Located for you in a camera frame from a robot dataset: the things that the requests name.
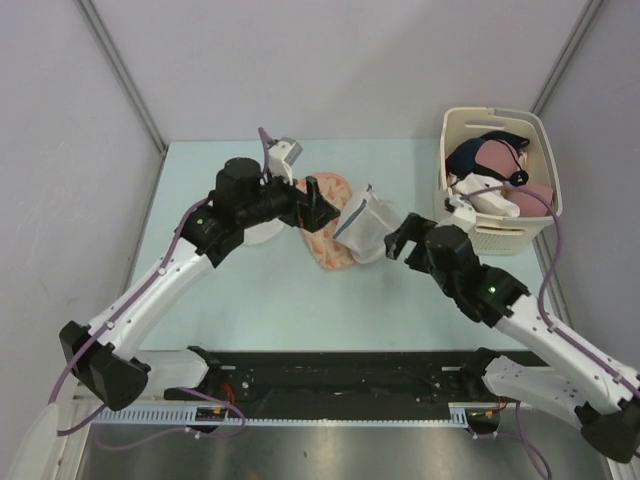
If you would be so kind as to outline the white mesh laundry bag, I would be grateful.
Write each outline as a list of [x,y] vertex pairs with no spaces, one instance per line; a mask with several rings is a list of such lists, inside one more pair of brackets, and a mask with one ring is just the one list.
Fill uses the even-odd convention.
[[342,209],[333,240],[345,246],[357,263],[368,264],[386,255],[384,238],[401,223],[399,215],[368,184]]

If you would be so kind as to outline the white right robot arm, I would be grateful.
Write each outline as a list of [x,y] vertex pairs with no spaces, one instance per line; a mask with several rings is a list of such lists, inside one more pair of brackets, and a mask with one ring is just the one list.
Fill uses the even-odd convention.
[[460,217],[436,223],[410,214],[384,239],[397,259],[407,242],[406,265],[430,275],[471,321],[516,340],[549,371],[519,365],[488,349],[461,376],[473,401],[491,394],[522,401],[580,431],[598,453],[628,463],[639,452],[639,372],[586,341],[548,313],[541,298],[504,269],[481,262]]

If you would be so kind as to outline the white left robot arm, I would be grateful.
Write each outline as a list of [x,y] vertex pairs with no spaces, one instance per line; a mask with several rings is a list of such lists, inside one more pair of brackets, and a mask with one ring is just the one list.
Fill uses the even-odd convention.
[[193,284],[244,243],[246,230],[278,220],[315,233],[339,217],[315,178],[306,177],[304,184],[263,174],[250,158],[228,160],[214,189],[185,212],[167,251],[146,275],[88,324],[70,321],[61,329],[63,373],[113,411],[132,404],[152,372],[136,357],[144,339]]

